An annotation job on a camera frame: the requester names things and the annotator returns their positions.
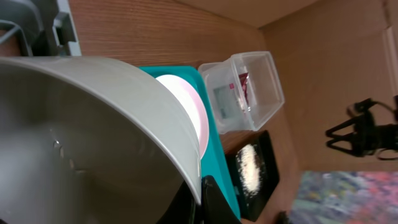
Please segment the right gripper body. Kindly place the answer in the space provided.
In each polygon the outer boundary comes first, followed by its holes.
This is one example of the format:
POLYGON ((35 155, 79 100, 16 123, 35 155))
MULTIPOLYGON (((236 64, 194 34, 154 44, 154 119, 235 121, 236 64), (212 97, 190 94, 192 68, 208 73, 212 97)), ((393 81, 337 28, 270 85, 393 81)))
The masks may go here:
POLYGON ((381 150, 381 126, 376 125, 371 113, 373 106, 381 106, 388 112, 392 112, 390 106, 371 98, 357 102, 346 110, 350 118, 348 126, 352 126, 353 129, 348 139, 351 148, 347 149, 347 153, 351 156, 373 156, 381 150))

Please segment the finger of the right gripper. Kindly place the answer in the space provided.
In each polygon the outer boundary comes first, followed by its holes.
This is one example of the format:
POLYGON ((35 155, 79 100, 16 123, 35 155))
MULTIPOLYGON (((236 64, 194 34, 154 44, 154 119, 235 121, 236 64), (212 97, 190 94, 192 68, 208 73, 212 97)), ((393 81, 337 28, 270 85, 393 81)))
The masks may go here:
POLYGON ((326 146, 351 156, 363 155, 361 145, 352 139, 332 139, 326 142, 326 146))
POLYGON ((363 117, 357 116, 355 118, 351 118, 325 132, 326 136, 329 138, 337 138, 337 139, 349 139, 349 138, 361 138, 363 136, 362 127, 363 127, 363 117), (338 135, 336 134, 337 131, 341 131, 349 126, 353 127, 353 132, 345 134, 345 135, 338 135))

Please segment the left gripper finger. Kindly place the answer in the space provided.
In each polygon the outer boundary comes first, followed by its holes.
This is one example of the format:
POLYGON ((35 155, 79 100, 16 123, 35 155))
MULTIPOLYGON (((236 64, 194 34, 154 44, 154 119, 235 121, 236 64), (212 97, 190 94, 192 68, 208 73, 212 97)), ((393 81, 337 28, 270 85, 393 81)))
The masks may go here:
POLYGON ((233 213, 216 180, 207 175, 201 180, 201 205, 198 205, 186 183, 176 193, 161 224, 241 224, 233 213))

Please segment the white rice pile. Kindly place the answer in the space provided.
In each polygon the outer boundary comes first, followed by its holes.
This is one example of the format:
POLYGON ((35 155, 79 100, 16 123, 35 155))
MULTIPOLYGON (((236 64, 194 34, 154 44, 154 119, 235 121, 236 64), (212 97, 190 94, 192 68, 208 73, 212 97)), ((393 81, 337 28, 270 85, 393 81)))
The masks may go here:
POLYGON ((260 189, 261 170, 256 156, 255 148, 251 144, 245 145, 236 155, 239 179, 246 197, 255 196, 260 189))

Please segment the red snack wrapper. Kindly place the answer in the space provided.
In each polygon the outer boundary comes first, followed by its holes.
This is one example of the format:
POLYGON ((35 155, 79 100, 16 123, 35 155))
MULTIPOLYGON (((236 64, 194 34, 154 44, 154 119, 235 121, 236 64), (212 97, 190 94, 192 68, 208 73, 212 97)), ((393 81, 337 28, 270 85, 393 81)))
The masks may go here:
POLYGON ((242 73, 238 75, 239 82, 241 84, 241 88, 244 95, 244 100, 246 102, 246 106, 249 109, 249 100, 248 100, 248 80, 249 80, 249 73, 242 73))

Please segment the grey round bowl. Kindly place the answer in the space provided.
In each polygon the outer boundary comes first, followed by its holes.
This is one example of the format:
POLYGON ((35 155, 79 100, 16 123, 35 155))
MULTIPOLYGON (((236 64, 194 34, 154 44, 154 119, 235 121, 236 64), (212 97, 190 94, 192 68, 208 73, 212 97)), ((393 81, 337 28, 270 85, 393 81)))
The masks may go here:
POLYGON ((195 128, 153 76, 110 58, 1 59, 3 223, 156 223, 200 204, 195 128))

